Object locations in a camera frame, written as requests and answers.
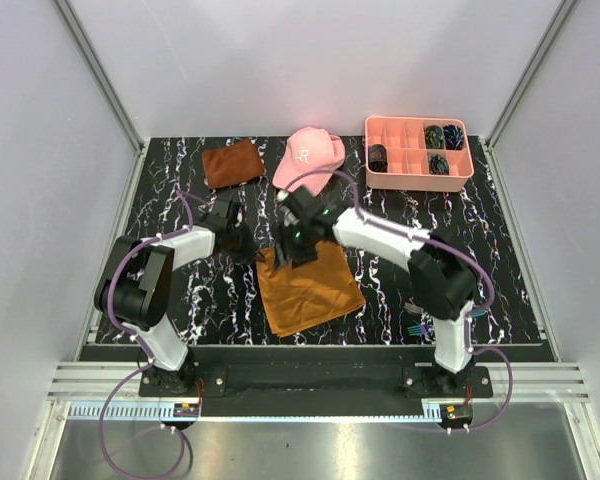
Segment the orange-brown cloth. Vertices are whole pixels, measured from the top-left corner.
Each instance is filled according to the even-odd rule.
[[[274,248],[260,250],[256,262],[264,311],[271,331],[281,337],[353,312],[364,297],[351,275],[342,247],[331,242],[316,245],[318,260],[297,268],[275,270]]]
[[[248,138],[229,147],[202,152],[209,188],[222,188],[264,175],[258,148]]]

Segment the pink plastic organizer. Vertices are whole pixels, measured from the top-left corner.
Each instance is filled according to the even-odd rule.
[[[462,150],[427,149],[424,129],[430,125],[456,125],[462,128]],[[380,117],[367,118],[364,125],[367,186],[387,190],[459,192],[473,175],[467,129],[451,118]],[[387,173],[369,170],[369,147],[381,144],[387,149]],[[429,174],[429,153],[442,155],[449,175]]]

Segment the reflective floor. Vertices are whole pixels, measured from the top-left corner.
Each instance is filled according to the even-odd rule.
[[[495,413],[491,406],[476,409],[478,423]],[[109,450],[149,426],[107,423]],[[451,437],[375,424],[200,422],[185,433],[194,461],[190,465],[187,453],[174,479],[585,479],[559,406],[514,404],[493,427]],[[173,465],[179,451],[176,438],[154,431],[114,460],[135,475],[155,476]],[[97,422],[67,423],[52,478],[122,478],[102,461]]]

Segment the dark brown folded cloth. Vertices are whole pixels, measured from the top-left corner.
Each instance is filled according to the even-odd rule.
[[[264,175],[258,148],[248,138],[230,147],[202,152],[209,188],[222,188]]]
[[[258,285],[271,331],[280,337],[341,317],[364,305],[342,247],[316,245],[318,260],[275,270],[273,247],[260,250]]]

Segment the wall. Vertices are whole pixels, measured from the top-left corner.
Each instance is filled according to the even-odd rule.
[[[48,0],[0,0],[0,479],[75,352],[133,161]]]
[[[496,146],[551,324],[600,424],[600,0],[581,2]]]
[[[488,134],[560,0],[72,0],[144,137],[360,134],[372,114]]]

